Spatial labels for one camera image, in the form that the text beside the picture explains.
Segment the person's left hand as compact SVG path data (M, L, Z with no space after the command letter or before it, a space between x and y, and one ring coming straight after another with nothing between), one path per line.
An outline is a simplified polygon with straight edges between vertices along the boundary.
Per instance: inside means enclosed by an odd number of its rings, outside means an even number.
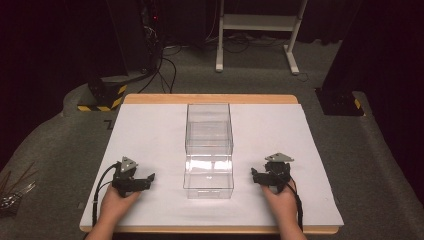
M97 224L103 227L114 228L138 200L140 195L140 192L133 192L127 197L122 197L117 189L109 185L102 199Z

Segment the black equipment tower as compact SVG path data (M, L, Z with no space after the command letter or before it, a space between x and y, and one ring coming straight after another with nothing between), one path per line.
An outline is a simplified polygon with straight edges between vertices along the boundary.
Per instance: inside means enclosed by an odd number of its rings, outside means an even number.
M107 0L107 5L126 73L151 75L162 49L154 0Z

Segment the white table sheet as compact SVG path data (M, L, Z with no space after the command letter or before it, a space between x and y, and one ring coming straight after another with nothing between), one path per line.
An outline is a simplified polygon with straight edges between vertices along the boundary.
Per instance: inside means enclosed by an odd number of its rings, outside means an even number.
M128 157L137 177L154 175L149 190L119 223L122 232L273 231L275 221L250 170L267 156L292 157L291 175L303 203L306 229L342 226L329 180L299 104L233 104L235 188L229 199L190 199L183 189L186 107L183 104L125 104L112 131L99 176Z

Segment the black curtain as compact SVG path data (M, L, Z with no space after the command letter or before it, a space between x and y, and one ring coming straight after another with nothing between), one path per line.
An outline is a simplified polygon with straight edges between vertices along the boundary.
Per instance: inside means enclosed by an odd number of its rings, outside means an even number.
M322 90L365 93L393 157L424 203L424 0L362 0Z

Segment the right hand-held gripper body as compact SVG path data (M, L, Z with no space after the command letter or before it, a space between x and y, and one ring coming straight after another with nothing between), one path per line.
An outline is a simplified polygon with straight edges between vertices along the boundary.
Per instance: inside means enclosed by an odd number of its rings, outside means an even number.
M292 179L290 163L293 161L293 158L278 152L267 156L265 160L267 161L264 165L266 180L262 183L262 186L267 186L274 194L281 193L285 188L294 191L289 184L289 181Z

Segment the wooden sticks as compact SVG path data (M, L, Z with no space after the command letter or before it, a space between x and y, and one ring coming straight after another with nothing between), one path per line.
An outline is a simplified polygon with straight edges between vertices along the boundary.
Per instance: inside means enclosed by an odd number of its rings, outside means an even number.
M38 169L35 162L7 167L0 171L0 197L11 194L36 181Z

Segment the metal cutlery bundle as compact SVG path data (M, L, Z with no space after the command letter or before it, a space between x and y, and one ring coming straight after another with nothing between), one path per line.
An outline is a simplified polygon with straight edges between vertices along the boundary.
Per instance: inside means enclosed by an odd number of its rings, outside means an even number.
M15 191L0 199L0 218L15 216L18 212L23 196L36 186L33 181L19 191Z

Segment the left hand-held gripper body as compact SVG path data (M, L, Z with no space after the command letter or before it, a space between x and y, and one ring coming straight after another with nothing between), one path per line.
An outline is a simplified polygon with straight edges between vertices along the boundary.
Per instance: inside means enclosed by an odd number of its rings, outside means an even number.
M128 157L123 157L117 163L112 186L118 191L121 197L125 197L129 192L144 190L144 182L141 179L134 178L137 166L138 164Z

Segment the clear plastic drawer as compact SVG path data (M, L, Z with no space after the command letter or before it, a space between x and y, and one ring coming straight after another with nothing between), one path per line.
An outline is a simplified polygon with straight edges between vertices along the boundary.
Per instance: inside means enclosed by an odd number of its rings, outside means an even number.
M188 155L183 189L188 199L230 199L234 190L229 155Z

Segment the person's right hand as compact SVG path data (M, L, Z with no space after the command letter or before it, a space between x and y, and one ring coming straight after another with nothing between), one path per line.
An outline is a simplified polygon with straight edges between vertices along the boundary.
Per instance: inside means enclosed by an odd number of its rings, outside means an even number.
M268 186L261 186L262 192L278 223L278 227L288 229L297 226L297 205L295 194L286 186L280 193L273 193Z

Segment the clear plastic drawer cabinet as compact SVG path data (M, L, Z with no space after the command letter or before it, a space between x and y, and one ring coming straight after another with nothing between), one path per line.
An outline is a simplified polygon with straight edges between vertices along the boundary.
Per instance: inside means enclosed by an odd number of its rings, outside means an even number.
M231 156L233 134L228 103L188 104L185 150L191 156Z

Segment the striped black stand base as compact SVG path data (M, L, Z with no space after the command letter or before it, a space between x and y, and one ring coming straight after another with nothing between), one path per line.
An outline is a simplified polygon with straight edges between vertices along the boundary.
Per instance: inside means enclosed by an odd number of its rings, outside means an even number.
M124 75L90 77L87 88L77 103L77 109L83 112L116 110L127 88L126 80L127 77Z

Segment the white metal stand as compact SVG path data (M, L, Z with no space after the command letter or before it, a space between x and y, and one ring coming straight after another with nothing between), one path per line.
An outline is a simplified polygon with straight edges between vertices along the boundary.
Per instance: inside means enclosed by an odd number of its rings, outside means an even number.
M220 0L215 71L222 72L224 69L223 39L225 30L274 31L291 33L289 43L283 46L283 51L287 58L291 73L293 75L298 75L300 70L293 55L293 48L303 20L303 15L306 10L307 3L308 0L301 0L299 10L297 14L293 16L246 15L227 14L224 10L225 0Z

